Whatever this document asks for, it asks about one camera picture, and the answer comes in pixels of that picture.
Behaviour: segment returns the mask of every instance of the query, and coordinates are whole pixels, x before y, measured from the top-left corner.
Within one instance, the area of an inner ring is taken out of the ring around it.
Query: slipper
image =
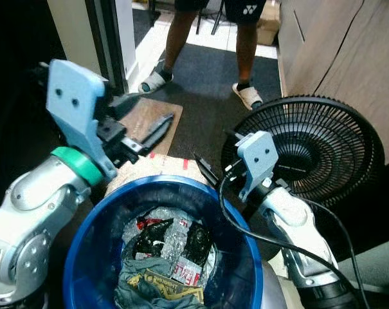
[[[140,93],[152,93],[167,84],[164,78],[154,71],[149,77],[147,77],[139,86],[138,92]]]
[[[237,85],[238,83],[233,85],[233,92],[239,96],[249,111],[257,109],[263,104],[263,99],[258,95],[256,88],[249,87],[239,91],[237,90]]]

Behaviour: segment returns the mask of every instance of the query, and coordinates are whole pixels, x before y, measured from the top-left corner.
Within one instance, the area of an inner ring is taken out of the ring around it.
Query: white tile floor
[[[147,9],[147,5],[142,3],[133,2],[132,7],[139,10]],[[137,92],[138,85],[149,76],[165,49],[168,29],[170,28],[174,13],[166,10],[160,10],[160,12],[161,15],[154,23],[154,27],[149,30],[136,48],[136,58],[140,71],[136,80],[130,86],[130,92]],[[196,35],[196,18],[190,29],[187,43],[235,52],[237,26],[233,23],[223,22],[219,25],[215,35],[212,35],[213,25],[214,20],[202,18],[199,34]],[[272,46],[257,45],[256,57],[277,59],[277,50]]]

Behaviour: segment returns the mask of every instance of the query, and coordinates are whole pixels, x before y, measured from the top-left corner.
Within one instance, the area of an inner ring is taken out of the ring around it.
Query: black sock
[[[245,83],[238,83],[237,84],[237,91],[242,91],[243,89],[249,88],[250,87],[250,82],[245,82]]]
[[[164,78],[166,82],[169,82],[173,78],[173,72],[169,70],[165,70],[164,68],[161,69],[160,72],[158,72],[161,77]]]

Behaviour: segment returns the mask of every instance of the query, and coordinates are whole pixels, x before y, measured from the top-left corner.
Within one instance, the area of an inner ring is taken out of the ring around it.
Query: black fan
[[[265,103],[235,131],[273,135],[282,178],[301,196],[332,207],[356,190],[372,185],[384,167],[382,143],[355,109],[329,98],[286,97]],[[226,167],[237,158],[235,139],[222,149]]]

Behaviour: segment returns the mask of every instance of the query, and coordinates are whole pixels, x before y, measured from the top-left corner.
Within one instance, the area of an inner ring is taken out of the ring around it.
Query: black shorts
[[[177,11],[198,11],[205,8],[209,0],[175,0]],[[227,19],[233,23],[256,23],[263,12],[266,0],[225,0]]]

